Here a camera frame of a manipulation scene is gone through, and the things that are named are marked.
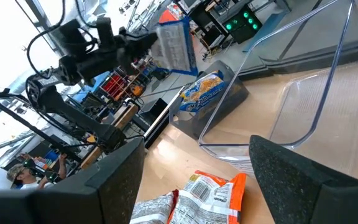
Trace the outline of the blue Maruchan ramen pack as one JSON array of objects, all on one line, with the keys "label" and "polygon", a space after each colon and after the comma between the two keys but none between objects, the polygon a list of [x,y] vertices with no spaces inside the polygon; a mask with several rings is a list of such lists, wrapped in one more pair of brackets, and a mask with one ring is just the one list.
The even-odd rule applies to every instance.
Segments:
[{"label": "blue Maruchan ramen pack", "polygon": [[151,47],[150,53],[157,69],[197,76],[189,18],[159,23],[155,33],[158,39]]},{"label": "blue Maruchan ramen pack", "polygon": [[191,84],[181,93],[180,111],[196,113],[224,88],[224,74],[213,71]]}]

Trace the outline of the black computer with green lights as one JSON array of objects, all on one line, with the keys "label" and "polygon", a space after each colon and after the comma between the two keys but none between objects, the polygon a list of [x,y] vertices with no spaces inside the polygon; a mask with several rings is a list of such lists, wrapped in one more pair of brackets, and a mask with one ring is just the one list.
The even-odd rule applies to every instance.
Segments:
[{"label": "black computer with green lights", "polygon": [[217,18],[238,44],[251,39],[263,26],[249,7],[250,2],[252,0],[240,0]]}]

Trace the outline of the person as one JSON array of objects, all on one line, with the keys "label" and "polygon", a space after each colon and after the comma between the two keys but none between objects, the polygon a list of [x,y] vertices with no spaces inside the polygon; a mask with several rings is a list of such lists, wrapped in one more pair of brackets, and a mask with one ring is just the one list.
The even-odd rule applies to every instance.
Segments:
[{"label": "person", "polygon": [[[24,159],[34,159],[29,154],[21,154]],[[65,179],[67,176],[67,169],[65,166],[67,154],[59,154],[59,170],[58,176],[61,179]],[[26,168],[23,164],[13,165],[7,172],[6,178],[12,182],[11,188],[21,185],[20,190],[29,189],[44,189],[53,186],[54,184],[46,177],[39,179],[36,177],[29,168]]]}]

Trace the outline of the silver snack bag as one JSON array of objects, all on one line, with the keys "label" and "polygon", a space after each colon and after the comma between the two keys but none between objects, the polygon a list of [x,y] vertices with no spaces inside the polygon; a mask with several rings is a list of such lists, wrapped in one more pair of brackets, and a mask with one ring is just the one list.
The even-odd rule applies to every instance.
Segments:
[{"label": "silver snack bag", "polygon": [[167,224],[175,209],[179,190],[134,205],[129,224]]}]

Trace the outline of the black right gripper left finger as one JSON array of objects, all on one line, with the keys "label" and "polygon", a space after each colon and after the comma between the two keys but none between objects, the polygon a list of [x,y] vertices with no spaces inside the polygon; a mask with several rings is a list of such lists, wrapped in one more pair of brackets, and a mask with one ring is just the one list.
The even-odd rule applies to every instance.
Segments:
[{"label": "black right gripper left finger", "polygon": [[144,168],[144,140],[40,190],[0,190],[0,224],[129,224]]}]

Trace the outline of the clear plastic bin with label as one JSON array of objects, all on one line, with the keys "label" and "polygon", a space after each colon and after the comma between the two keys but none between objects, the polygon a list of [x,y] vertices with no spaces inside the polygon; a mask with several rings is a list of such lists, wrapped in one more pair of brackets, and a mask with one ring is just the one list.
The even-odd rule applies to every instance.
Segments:
[{"label": "clear plastic bin with label", "polygon": [[258,135],[358,177],[358,0],[319,0],[278,28],[244,54],[235,76],[248,97],[200,148],[251,174]]}]

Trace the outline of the orange Maruchan ramen pack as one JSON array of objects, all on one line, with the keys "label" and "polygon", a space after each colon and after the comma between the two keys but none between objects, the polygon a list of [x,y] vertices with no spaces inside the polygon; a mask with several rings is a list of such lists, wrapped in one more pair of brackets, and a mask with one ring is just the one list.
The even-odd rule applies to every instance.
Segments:
[{"label": "orange Maruchan ramen pack", "polygon": [[178,193],[167,224],[240,224],[247,175],[226,180],[200,170]]}]

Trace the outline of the red bin shelf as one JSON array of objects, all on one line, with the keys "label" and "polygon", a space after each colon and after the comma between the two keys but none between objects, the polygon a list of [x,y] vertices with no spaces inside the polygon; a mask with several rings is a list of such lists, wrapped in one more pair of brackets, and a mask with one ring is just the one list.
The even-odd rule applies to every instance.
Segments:
[{"label": "red bin shelf", "polygon": [[101,89],[112,99],[120,99],[127,86],[127,80],[118,73],[112,73],[101,84]]}]

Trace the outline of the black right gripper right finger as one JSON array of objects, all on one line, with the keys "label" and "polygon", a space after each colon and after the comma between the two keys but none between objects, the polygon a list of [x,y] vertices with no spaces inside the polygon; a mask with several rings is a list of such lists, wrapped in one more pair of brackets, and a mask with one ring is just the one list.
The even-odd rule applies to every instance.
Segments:
[{"label": "black right gripper right finger", "polygon": [[275,224],[358,224],[358,179],[258,135],[249,155]]}]

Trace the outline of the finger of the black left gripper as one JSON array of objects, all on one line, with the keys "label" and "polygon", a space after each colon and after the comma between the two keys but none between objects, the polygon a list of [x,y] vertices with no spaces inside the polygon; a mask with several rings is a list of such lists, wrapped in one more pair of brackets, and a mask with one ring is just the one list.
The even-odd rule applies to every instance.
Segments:
[{"label": "finger of the black left gripper", "polygon": [[129,52],[126,52],[125,49],[121,49],[119,51],[119,62],[122,69],[126,73],[137,73],[139,69],[138,57],[139,56],[133,56]]},{"label": "finger of the black left gripper", "polygon": [[146,33],[142,35],[134,35],[127,33],[126,37],[129,38],[129,41],[131,43],[142,47],[151,47],[158,40],[156,32]]}]

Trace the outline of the dark smoked plastic bin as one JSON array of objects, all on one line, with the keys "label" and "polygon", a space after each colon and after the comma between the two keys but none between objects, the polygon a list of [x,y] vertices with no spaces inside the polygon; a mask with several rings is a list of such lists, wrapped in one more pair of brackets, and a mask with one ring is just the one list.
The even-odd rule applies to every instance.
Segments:
[{"label": "dark smoked plastic bin", "polygon": [[178,96],[170,108],[170,124],[195,140],[200,137],[204,128],[212,129],[245,101],[249,94],[232,68],[220,60],[213,62],[197,80],[216,70],[224,74],[224,88],[206,106],[196,113],[180,111],[181,96]]}]

